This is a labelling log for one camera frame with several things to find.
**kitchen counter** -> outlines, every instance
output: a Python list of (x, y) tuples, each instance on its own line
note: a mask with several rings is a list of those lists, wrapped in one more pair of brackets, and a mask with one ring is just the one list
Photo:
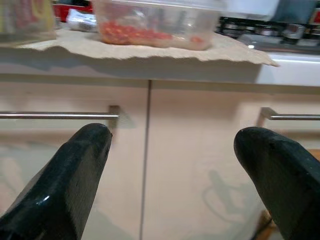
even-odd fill
[(280, 67), (169, 57), (94, 59), (62, 47), (1, 48), (0, 74), (319, 87), (320, 56), (270, 53)]

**stove knob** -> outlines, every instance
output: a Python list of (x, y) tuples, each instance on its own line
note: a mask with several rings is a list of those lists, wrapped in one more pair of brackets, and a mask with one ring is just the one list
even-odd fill
[(288, 39), (302, 39), (305, 33), (306, 27), (299, 24), (288, 24), (286, 29), (282, 32), (282, 35)]

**cabinet handle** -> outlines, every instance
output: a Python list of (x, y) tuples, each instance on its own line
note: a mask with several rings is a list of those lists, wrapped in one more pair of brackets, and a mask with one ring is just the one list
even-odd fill
[(117, 120), (119, 106), (110, 106), (109, 109), (112, 112), (0, 111), (0, 119)]
[(320, 114), (280, 114), (270, 107), (262, 107), (257, 126), (262, 127), (265, 119), (268, 120), (294, 120), (294, 121), (320, 121)]

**white cabinet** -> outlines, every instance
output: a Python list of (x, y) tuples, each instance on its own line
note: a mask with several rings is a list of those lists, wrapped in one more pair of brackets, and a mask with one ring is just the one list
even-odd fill
[[(141, 223), (148, 84), (143, 80), (2, 75), (0, 111), (108, 112), (120, 107), (83, 240), (137, 240)], [(59, 146), (103, 120), (0, 120), (0, 215)]]
[(262, 206), (236, 159), (234, 137), (256, 126), (261, 107), (319, 113), (320, 95), (287, 94), (298, 91), (154, 82), (143, 239), (249, 239)]

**metal handle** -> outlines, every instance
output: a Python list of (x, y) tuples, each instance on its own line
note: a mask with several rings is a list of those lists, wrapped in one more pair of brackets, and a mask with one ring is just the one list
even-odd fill
[(0, 111), (0, 119), (117, 120), (119, 106), (109, 106), (109, 109), (111, 112)]
[(262, 127), (265, 119), (268, 120), (293, 120), (293, 121), (320, 121), (320, 114), (280, 114), (270, 107), (262, 107), (257, 126)]

